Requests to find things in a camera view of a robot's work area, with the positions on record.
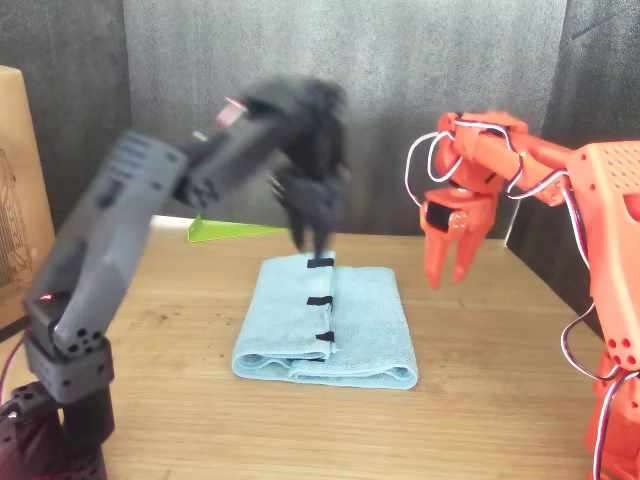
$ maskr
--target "green plastic piece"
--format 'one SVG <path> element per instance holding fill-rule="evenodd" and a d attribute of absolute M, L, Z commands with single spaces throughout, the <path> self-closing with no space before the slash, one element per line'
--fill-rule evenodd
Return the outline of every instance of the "green plastic piece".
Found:
<path fill-rule="evenodd" d="M 222 238 L 246 237 L 247 235 L 260 235 L 262 233 L 285 232 L 286 230 L 286 228 L 265 227 L 263 225 L 251 225 L 248 223 L 202 220 L 202 217 L 198 215 L 189 226 L 188 238 L 190 242 L 206 242 L 208 240 L 220 240 Z"/>

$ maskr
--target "table surface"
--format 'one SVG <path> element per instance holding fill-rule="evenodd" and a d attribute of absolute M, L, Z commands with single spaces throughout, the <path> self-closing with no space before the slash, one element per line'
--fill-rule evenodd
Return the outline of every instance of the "table surface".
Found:
<path fill-rule="evenodd" d="M 231 353 L 263 260 L 286 233 L 189 244 L 155 228 L 112 323 L 110 479 L 583 480 L 591 382 L 564 359 L 574 314 L 502 241 L 431 290 L 424 239 L 338 235 L 337 264 L 395 271 L 420 378 L 409 391 L 236 377 Z M 18 337 L 0 344 L 6 358 Z M 597 365 L 586 327 L 574 352 Z M 9 387 L 31 381 L 20 352 Z"/>

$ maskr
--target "blue towel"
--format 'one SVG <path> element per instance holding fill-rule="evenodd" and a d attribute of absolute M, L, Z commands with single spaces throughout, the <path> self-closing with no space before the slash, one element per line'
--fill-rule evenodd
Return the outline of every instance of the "blue towel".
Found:
<path fill-rule="evenodd" d="M 418 367 L 393 271 L 333 267 L 332 260 L 309 268 L 315 263 L 310 255 L 264 262 L 233 352 L 236 375 L 413 387 Z"/>

